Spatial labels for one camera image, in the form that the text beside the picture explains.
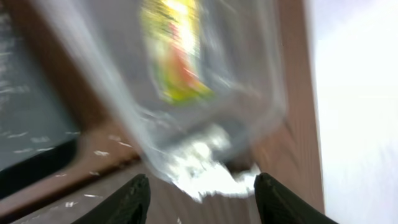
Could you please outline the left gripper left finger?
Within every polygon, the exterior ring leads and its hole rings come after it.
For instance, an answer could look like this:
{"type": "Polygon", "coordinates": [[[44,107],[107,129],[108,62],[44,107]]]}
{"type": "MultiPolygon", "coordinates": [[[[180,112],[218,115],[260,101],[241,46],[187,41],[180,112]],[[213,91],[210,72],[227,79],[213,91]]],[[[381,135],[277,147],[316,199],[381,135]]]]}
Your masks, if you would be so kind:
{"type": "Polygon", "coordinates": [[[149,179],[137,174],[73,224],[145,224],[150,198],[149,179]]]}

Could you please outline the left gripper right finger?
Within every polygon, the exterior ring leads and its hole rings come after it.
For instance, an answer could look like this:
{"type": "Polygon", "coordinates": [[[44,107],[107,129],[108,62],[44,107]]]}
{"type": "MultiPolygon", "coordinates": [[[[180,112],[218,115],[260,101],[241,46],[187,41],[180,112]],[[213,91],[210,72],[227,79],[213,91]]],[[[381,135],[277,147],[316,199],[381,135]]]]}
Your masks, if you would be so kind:
{"type": "Polygon", "coordinates": [[[268,173],[256,176],[254,194],[262,224],[337,224],[268,173]]]}

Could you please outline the yellow green snack wrapper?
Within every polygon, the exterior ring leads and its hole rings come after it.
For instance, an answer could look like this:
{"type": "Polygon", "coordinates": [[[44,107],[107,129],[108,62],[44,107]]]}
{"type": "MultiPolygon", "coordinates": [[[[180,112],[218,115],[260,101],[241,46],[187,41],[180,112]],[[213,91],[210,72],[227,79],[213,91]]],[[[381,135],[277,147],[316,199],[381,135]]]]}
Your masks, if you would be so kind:
{"type": "Polygon", "coordinates": [[[200,3],[145,0],[141,24],[160,98],[177,104],[211,96],[201,70],[200,3]]]}

